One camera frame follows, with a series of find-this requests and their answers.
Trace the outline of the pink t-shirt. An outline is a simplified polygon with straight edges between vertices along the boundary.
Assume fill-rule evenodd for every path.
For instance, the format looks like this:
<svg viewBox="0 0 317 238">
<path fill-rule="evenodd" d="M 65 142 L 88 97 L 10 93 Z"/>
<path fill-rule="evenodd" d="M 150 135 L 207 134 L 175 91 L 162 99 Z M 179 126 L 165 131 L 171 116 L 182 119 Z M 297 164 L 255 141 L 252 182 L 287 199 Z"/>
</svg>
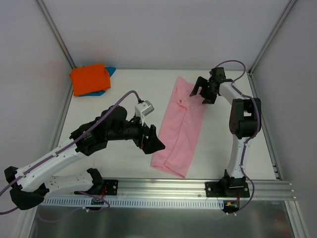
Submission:
<svg viewBox="0 0 317 238">
<path fill-rule="evenodd" d="M 190 96 L 193 88 L 178 77 L 158 135 L 165 149 L 155 152 L 151 161 L 152 168 L 181 178 L 193 161 L 206 111 L 201 97 Z"/>
</svg>

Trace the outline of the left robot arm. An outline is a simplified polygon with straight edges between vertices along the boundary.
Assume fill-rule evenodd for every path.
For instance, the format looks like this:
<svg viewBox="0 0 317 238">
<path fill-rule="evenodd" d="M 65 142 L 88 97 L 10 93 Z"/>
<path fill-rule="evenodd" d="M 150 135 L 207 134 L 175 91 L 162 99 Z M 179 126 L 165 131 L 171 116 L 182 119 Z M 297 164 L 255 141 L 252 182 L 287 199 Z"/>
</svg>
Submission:
<svg viewBox="0 0 317 238">
<path fill-rule="evenodd" d="M 11 187 L 12 202 L 18 209 L 28 210 L 54 195 L 72 192 L 99 195 L 105 182 L 97 169 L 63 177 L 57 177 L 56 173 L 105 149 L 109 141 L 132 140 L 145 154 L 163 150 L 165 145 L 158 139 L 156 127 L 145 123 L 145 117 L 152 111 L 154 108 L 148 102 L 138 103 L 133 118 L 127 120 L 124 107 L 111 106 L 37 161 L 22 168 L 8 167 L 4 174 Z"/>
</svg>

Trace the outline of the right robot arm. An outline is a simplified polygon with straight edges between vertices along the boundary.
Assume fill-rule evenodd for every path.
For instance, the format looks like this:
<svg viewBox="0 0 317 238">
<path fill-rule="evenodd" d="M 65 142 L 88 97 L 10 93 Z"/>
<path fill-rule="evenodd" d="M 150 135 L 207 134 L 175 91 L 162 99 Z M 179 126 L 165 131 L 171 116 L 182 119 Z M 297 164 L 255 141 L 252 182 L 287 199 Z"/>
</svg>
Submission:
<svg viewBox="0 0 317 238">
<path fill-rule="evenodd" d="M 252 140 L 262 128 L 262 103 L 260 98 L 243 94 L 232 79 L 226 78 L 224 68 L 215 67 L 210 78 L 198 77 L 190 96 L 199 94 L 203 104 L 214 104 L 218 96 L 231 105 L 229 130 L 233 136 L 230 161 L 218 182 L 206 182 L 207 197 L 250 196 L 244 166 Z"/>
</svg>

